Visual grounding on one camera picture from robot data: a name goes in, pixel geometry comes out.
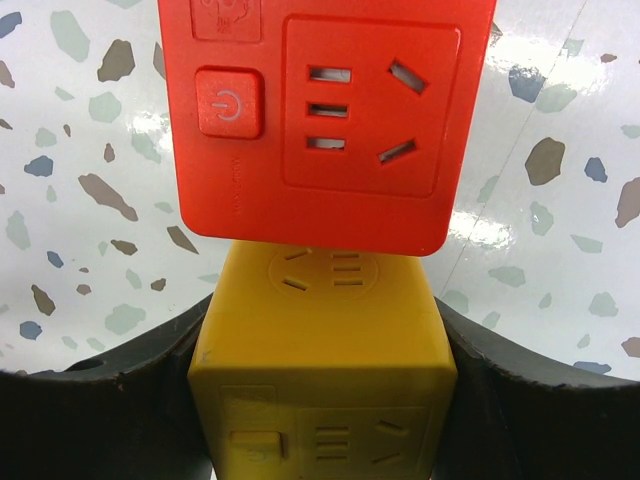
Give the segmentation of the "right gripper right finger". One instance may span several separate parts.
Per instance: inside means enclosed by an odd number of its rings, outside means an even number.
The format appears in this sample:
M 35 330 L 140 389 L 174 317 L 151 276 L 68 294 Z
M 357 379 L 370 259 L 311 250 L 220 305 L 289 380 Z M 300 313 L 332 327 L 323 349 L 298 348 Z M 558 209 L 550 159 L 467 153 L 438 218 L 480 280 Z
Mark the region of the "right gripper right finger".
M 436 305 L 458 379 L 433 478 L 638 478 L 638 382 L 552 360 Z

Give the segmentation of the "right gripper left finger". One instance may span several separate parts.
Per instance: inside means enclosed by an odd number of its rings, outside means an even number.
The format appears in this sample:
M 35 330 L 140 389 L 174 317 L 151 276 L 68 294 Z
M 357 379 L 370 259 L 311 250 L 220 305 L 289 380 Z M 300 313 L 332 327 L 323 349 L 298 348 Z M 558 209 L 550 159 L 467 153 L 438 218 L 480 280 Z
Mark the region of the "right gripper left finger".
M 62 372 L 3 372 L 2 478 L 210 478 L 187 381 L 209 303 Z

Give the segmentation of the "yellow cube plug adapter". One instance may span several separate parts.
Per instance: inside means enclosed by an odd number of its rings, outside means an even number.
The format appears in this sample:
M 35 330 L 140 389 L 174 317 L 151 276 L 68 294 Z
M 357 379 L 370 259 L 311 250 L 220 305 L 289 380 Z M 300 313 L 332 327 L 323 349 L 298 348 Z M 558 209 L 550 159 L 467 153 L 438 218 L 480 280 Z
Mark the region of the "yellow cube plug adapter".
M 248 241 L 188 371 L 219 479 L 427 479 L 456 379 L 419 259 Z

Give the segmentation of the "red cube plug adapter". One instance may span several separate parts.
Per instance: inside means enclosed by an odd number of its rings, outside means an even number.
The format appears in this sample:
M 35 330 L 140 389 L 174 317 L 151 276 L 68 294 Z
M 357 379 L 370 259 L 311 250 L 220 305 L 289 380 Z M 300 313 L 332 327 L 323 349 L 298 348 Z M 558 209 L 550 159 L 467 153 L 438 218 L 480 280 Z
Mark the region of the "red cube plug adapter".
M 444 244 L 492 1 L 162 1 L 181 217 L 207 237 Z

